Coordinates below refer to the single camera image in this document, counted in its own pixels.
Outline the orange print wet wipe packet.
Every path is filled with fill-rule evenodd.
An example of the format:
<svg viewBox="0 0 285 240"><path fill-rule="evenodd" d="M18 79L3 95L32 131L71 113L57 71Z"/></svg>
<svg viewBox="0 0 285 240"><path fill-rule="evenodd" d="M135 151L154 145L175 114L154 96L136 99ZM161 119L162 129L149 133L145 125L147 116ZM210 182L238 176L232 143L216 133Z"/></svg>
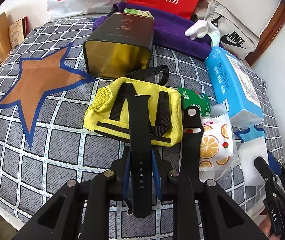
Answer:
<svg viewBox="0 0 285 240"><path fill-rule="evenodd" d="M227 114L201 118L203 136L200 141L199 170L223 170L234 159L232 126Z"/></svg>

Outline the grey checked cloth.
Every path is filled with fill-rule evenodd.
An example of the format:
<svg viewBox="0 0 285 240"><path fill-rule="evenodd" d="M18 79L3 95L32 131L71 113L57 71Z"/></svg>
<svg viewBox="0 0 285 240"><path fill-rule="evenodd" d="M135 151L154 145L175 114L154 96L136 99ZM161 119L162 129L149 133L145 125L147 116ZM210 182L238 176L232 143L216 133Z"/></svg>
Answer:
<svg viewBox="0 0 285 240"><path fill-rule="evenodd" d="M0 67L0 98L18 79L21 58L45 57L71 42L64 63L85 72L82 44L91 34L95 20L94 16L69 17L34 28ZM161 64L169 68L167 86L204 92L211 105L216 103L202 61L154 46L149 67ZM262 106L267 149L284 162L277 120L266 94L267 82L252 70L247 73ZM32 148L23 133L18 107L0 109L0 208L12 226L20 228L26 223L68 179L91 180L121 157L124 142L83 129L86 109L97 90L109 83L98 79L48 95L40 109ZM219 185L250 217L262 210L264 188L246 187L239 165L219 171L216 176ZM144 219L127 215L124 203L111 202L110 239L172 239L171 202L160 202L155 195L152 202L153 211Z"/></svg>

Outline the brown framed picture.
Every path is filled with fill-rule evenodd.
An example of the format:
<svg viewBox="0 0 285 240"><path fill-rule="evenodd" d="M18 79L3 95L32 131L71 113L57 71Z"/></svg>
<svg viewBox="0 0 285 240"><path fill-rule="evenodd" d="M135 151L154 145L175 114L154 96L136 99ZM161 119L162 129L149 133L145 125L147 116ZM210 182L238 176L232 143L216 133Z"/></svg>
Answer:
<svg viewBox="0 0 285 240"><path fill-rule="evenodd" d="M28 18L24 17L9 25L11 49L19 46L28 35Z"/></svg>

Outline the grey Nike waist bag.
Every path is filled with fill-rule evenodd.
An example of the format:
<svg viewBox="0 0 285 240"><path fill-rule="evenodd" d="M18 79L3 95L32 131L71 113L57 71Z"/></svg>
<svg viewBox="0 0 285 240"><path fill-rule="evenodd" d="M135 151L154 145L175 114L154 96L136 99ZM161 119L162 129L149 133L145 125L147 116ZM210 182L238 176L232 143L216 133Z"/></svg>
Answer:
<svg viewBox="0 0 285 240"><path fill-rule="evenodd" d="M222 46L239 59L245 59L257 48L260 37L219 1L199 0L195 14L218 28Z"/></svg>

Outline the clear bubble wrap bag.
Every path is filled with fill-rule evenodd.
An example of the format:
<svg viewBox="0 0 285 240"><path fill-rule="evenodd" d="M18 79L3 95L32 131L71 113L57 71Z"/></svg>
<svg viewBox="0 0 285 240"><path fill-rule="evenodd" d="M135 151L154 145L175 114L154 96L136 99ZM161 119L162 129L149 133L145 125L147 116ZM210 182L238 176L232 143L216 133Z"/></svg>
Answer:
<svg viewBox="0 0 285 240"><path fill-rule="evenodd" d="M227 100L211 106L211 117L215 118L220 115L228 114L230 111L229 103Z"/></svg>

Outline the brown star marker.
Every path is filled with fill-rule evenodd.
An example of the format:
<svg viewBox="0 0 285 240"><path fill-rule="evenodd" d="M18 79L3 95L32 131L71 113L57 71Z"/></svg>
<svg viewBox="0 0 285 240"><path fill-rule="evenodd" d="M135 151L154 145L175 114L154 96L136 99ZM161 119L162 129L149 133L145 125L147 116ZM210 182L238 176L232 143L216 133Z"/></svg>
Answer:
<svg viewBox="0 0 285 240"><path fill-rule="evenodd" d="M46 97L96 80L64 63L72 45L69 43L45 57L20 58L18 78L0 98L0 109L17 106L29 147L32 146L37 119Z"/></svg>

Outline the blue tissue pack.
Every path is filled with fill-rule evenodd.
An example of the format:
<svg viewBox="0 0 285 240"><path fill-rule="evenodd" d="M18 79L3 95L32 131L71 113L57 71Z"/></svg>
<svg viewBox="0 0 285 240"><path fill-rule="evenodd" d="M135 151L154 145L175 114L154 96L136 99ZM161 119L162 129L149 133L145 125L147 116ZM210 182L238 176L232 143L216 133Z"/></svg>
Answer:
<svg viewBox="0 0 285 240"><path fill-rule="evenodd" d="M232 126L247 129L264 122L262 108L245 66L214 46L205 66L218 103L225 105Z"/></svg>

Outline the white glove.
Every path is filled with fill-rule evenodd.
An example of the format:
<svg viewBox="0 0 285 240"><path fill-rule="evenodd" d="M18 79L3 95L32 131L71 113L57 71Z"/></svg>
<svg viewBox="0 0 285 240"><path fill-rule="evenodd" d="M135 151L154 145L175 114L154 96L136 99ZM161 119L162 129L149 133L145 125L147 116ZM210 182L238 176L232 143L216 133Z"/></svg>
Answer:
<svg viewBox="0 0 285 240"><path fill-rule="evenodd" d="M219 29L210 21L198 20L194 25L185 31L185 36L191 40L203 38L208 35L211 38L211 47L219 46L221 41L221 33Z"/></svg>

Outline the purple towel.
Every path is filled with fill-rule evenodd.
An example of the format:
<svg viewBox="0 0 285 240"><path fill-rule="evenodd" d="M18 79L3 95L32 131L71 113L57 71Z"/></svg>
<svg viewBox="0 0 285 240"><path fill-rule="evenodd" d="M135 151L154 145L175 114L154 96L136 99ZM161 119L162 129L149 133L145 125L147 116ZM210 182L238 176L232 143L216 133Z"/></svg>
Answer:
<svg viewBox="0 0 285 240"><path fill-rule="evenodd" d="M185 36L185 31L194 25L194 22L187 20L170 12L155 8L146 7L132 3L115 3L109 14L103 15L95 20L93 30L97 29L108 17L115 12L124 12L125 9L137 9L149 11L154 18L153 43L205 60L211 52L211 38L205 35L203 38L191 40Z"/></svg>

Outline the blue star marker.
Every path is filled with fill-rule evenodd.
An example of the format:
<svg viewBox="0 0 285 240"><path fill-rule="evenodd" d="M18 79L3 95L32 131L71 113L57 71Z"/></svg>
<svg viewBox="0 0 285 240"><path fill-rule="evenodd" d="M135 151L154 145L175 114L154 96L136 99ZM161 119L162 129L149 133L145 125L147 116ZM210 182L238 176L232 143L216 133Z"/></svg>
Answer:
<svg viewBox="0 0 285 240"><path fill-rule="evenodd" d="M235 131L234 135L238 137L241 142L247 142L260 137L266 139L266 134L263 128L257 126L251 126L245 130Z"/></svg>

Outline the yellow mesh pouch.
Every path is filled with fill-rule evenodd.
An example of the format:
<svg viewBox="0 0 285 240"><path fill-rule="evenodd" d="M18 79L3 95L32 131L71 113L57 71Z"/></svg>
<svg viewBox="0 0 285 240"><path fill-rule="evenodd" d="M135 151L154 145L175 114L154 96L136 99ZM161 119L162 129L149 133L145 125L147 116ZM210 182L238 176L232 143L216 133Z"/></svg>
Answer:
<svg viewBox="0 0 285 240"><path fill-rule="evenodd" d="M177 90L166 87L166 64L131 72L97 90L84 128L125 142L171 147L181 142L183 121Z"/></svg>

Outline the dark green tea tin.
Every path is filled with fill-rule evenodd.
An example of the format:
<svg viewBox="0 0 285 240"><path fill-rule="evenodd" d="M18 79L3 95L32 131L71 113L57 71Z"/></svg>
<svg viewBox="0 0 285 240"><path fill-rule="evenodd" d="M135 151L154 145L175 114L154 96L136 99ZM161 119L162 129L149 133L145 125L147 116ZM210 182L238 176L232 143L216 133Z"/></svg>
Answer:
<svg viewBox="0 0 285 240"><path fill-rule="evenodd" d="M154 20L115 12L83 43L87 73L117 79L146 69L152 55Z"/></svg>

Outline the green snack packet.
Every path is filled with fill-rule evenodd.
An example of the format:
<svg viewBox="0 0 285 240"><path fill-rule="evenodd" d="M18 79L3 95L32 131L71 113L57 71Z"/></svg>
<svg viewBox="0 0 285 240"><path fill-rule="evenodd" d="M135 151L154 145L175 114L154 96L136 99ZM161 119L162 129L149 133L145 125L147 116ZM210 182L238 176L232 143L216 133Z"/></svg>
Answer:
<svg viewBox="0 0 285 240"><path fill-rule="evenodd" d="M197 106L202 117L211 116L210 102L206 94L183 87L178 87L178 90L182 97L183 109L189 106Z"/></svg>

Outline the brown wooden door frame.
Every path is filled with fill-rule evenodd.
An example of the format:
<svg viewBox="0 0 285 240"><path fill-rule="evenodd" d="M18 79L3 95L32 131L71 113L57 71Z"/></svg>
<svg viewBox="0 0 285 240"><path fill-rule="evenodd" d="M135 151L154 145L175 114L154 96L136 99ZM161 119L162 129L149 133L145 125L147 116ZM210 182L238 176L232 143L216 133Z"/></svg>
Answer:
<svg viewBox="0 0 285 240"><path fill-rule="evenodd" d="M268 25L264 31L262 31L257 48L252 53L249 53L245 58L249 66L252 67L253 64L262 56L262 54L266 51L266 49L271 45L275 37L278 35L284 24L285 5L283 2L280 2Z"/></svg>

